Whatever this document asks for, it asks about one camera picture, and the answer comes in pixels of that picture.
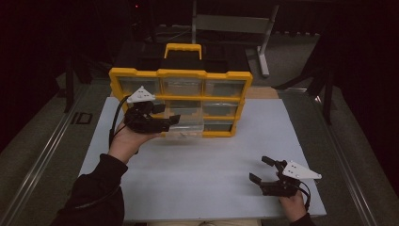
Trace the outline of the black stand post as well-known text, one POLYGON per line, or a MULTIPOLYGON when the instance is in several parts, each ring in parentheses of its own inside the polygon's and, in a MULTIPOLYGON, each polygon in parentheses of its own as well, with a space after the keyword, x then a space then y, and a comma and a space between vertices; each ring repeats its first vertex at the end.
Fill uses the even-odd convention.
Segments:
POLYGON ((73 82, 73 65, 72 65, 72 57, 68 56, 66 59, 66 87, 65 87, 65 96, 66 96, 66 106, 64 109, 65 113, 68 113, 72 109, 72 105, 74 102, 74 82, 73 82))

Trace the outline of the person's left hand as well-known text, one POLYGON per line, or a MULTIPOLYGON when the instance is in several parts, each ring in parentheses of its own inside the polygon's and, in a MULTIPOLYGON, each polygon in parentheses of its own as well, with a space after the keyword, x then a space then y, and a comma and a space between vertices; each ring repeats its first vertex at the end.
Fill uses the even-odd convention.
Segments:
POLYGON ((159 134, 138 134, 126 127, 123 122, 119 124, 117 129, 118 131, 113 137, 107 154, 124 164, 127 164, 138 152, 141 145, 159 137, 159 134))

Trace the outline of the yellow and black drawer organizer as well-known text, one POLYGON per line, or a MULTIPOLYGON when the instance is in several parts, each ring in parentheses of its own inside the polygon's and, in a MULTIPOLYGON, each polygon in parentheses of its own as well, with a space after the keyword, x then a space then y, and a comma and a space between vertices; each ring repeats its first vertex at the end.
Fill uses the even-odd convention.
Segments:
POLYGON ((115 64, 109 71, 109 77, 112 94, 120 101, 124 115, 132 106, 127 103, 127 98, 132 94, 122 93, 119 83, 121 77, 247 80, 245 99, 253 79, 245 50, 239 46, 143 42, 124 43, 115 64))

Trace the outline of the wooden board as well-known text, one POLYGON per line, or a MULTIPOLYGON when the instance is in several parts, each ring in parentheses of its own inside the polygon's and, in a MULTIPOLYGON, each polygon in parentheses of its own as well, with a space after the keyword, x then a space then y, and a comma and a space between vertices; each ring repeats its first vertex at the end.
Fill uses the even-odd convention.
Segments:
POLYGON ((270 87, 250 87, 246 97, 248 99, 278 99, 279 95, 275 89, 270 87))

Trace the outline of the clear plastic pulled-out drawer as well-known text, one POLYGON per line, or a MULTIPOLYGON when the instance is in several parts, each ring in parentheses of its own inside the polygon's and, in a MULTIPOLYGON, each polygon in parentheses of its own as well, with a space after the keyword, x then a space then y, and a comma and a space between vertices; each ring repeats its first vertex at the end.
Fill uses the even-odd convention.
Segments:
POLYGON ((166 132, 168 139, 192 139, 201 138, 204 130, 204 119, 202 109, 200 107, 189 108, 168 108, 165 113, 167 117, 180 115, 178 124, 171 125, 169 131, 166 132), (180 136, 180 133, 188 135, 188 137, 180 136))

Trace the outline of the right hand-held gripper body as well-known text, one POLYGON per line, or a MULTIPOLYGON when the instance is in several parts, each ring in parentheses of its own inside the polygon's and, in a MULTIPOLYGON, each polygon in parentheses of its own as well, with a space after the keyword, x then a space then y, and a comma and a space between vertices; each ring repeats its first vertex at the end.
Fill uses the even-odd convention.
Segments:
POLYGON ((300 189, 302 179, 321 179, 322 175, 305 168, 294 161, 276 161, 278 180, 261 182, 260 188, 265 196, 292 197, 300 189))

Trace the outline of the person's right hand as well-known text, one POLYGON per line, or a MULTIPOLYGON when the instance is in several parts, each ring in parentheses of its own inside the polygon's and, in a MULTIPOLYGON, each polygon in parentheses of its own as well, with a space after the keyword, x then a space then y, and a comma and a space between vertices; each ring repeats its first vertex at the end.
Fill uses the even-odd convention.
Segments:
POLYGON ((295 222, 307 214, 303 195, 300 191, 297 191, 292 197, 279 197, 279 203, 290 222, 295 222))

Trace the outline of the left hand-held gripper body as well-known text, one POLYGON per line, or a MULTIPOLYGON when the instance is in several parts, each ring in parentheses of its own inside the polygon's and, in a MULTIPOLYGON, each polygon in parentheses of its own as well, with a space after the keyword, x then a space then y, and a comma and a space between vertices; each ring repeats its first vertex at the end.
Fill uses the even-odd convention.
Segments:
POLYGON ((124 115, 124 124, 139 134, 158 134, 167 132, 170 124, 168 119, 157 119, 152 116, 155 95, 149 93, 143 86, 127 98, 132 104, 124 115))

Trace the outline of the grid of closed clear drawers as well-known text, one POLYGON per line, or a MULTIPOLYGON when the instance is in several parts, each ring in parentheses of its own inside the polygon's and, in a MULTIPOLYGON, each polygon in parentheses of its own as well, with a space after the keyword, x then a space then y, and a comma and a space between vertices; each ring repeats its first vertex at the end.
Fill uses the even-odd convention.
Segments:
POLYGON ((121 77, 123 94, 133 94, 141 86, 155 95, 155 104, 165 104, 155 118, 169 118, 168 108, 200 107, 205 136, 228 137, 233 134, 245 104, 247 80, 205 79, 195 77, 121 77))

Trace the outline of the grey metal stand frame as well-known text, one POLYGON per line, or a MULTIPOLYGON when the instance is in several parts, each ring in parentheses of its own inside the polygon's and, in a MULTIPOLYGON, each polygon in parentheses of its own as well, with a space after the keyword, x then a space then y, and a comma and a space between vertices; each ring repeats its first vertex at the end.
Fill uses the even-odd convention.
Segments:
POLYGON ((257 57, 263 77, 270 75, 265 49, 270 39, 279 5, 274 5, 268 18, 198 14, 198 0, 193 0, 191 42, 197 42, 198 30, 262 34, 263 43, 257 47, 257 57))

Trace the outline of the black stand legs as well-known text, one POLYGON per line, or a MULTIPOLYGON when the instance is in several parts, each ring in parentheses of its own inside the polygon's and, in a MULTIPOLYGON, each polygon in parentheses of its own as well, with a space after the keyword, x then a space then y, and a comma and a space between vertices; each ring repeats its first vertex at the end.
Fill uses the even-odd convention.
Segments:
POLYGON ((324 92, 322 95, 324 98, 322 101, 322 115, 327 124, 331 124, 330 110, 334 78, 332 60, 329 59, 332 56, 330 50, 331 43, 328 41, 328 36, 320 35, 300 75, 280 85, 273 86, 273 89, 277 90, 290 89, 294 85, 310 78, 311 83, 306 88, 306 93, 309 96, 316 97, 321 91, 324 92))

